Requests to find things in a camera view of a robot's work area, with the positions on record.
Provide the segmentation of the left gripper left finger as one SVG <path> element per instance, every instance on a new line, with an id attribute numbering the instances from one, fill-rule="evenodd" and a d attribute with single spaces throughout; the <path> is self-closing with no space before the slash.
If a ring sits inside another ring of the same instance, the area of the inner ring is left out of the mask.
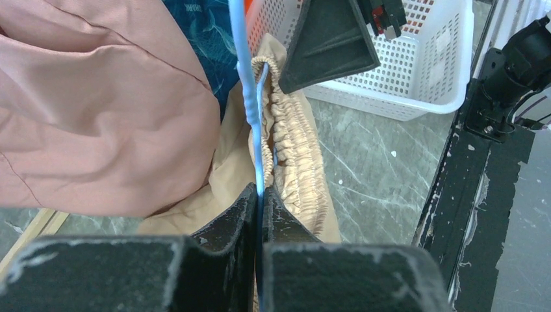
<path id="1" fill-rule="evenodd" d="M 251 311 L 257 192 L 192 235 L 43 236 L 1 282 L 2 311 Z"/>

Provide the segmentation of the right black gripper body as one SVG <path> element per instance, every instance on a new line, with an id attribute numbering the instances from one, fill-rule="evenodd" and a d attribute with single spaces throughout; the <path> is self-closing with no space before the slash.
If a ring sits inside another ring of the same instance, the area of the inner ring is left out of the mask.
<path id="1" fill-rule="evenodd" d="M 401 36 L 401 27 L 407 23 L 401 0 L 359 0 L 358 5 L 375 36 L 386 40 Z"/>

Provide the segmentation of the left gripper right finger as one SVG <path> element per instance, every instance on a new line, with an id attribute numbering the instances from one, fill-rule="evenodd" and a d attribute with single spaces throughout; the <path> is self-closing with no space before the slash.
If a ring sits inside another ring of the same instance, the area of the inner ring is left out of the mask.
<path id="1" fill-rule="evenodd" d="M 440 270 L 422 248 L 324 243 L 264 193 L 262 311 L 450 311 Z"/>

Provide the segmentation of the beige shorts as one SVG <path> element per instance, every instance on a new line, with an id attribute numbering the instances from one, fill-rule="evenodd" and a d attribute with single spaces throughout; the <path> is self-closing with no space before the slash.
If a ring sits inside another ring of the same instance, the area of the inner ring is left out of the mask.
<path id="1" fill-rule="evenodd" d="M 303 92 L 285 94 L 278 85 L 287 51 L 272 35 L 263 36 L 253 71 L 263 84 L 262 156 L 264 182 L 280 193 L 285 207 L 323 242 L 341 241 L 339 223 L 329 194 L 318 130 L 311 104 Z M 219 143 L 207 184 L 167 211 L 146 218 L 143 235 L 189 235 L 229 208 L 244 187 L 254 182 L 253 141 L 246 123 L 242 87 L 229 94 Z"/>

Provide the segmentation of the blue wire hanger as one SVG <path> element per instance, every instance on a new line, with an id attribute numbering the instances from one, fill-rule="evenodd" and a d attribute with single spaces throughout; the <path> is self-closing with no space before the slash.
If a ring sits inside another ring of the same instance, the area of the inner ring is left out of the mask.
<path id="1" fill-rule="evenodd" d="M 263 137 L 262 100 L 265 95 L 263 88 L 270 70 L 267 63 L 262 63 L 260 77 L 258 79 L 255 78 L 248 44 L 244 2 L 230 1 L 229 15 L 238 58 L 237 72 L 242 84 L 246 121 L 252 130 L 253 164 L 257 195 L 263 198 L 268 186 L 266 178 L 268 167 L 274 163 L 274 153 L 268 147 L 266 138 Z"/>

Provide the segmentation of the pink shorts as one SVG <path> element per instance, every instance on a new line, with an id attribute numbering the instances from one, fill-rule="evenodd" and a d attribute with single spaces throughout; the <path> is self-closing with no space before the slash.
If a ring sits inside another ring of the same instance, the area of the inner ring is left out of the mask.
<path id="1" fill-rule="evenodd" d="M 1 2 L 1 205 L 149 216 L 200 189 L 220 108 L 162 1 Z"/>

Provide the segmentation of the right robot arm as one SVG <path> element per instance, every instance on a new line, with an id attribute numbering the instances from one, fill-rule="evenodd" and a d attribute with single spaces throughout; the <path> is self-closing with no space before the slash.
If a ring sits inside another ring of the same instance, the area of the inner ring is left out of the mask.
<path id="1" fill-rule="evenodd" d="M 471 77 L 468 1 L 304 1 L 279 87 L 395 120 L 467 107 L 466 128 L 503 142 L 550 86 L 550 16 L 490 48 Z"/>

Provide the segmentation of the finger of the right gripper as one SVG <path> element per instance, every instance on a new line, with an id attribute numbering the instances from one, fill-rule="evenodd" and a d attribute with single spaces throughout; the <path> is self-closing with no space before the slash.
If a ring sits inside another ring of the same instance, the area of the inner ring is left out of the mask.
<path id="1" fill-rule="evenodd" d="M 380 65 L 372 37 L 371 1 L 304 1 L 279 78 L 286 93 Z"/>

